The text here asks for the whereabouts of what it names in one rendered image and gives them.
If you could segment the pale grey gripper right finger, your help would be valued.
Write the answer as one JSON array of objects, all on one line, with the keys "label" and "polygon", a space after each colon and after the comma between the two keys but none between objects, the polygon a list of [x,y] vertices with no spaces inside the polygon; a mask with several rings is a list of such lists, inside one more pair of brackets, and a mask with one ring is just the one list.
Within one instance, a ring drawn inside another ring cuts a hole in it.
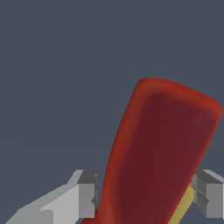
[{"label": "pale grey gripper right finger", "polygon": [[197,208],[207,218],[224,219],[224,178],[211,170],[197,170],[191,184]]}]

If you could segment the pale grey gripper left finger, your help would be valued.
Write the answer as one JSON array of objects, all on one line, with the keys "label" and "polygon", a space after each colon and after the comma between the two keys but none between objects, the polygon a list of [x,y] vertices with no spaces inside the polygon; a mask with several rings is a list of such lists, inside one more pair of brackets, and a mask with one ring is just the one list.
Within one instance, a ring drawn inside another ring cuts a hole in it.
[{"label": "pale grey gripper left finger", "polygon": [[18,209],[5,224],[75,224],[94,218],[98,171],[76,170],[62,185]]}]

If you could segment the red ketchup bottle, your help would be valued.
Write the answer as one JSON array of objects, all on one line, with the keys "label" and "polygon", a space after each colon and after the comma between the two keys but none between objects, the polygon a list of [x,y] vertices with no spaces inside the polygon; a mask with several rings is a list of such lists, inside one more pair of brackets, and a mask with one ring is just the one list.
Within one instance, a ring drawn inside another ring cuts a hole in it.
[{"label": "red ketchup bottle", "polygon": [[115,135],[93,218],[81,224],[168,224],[223,114],[174,81],[140,80]]}]

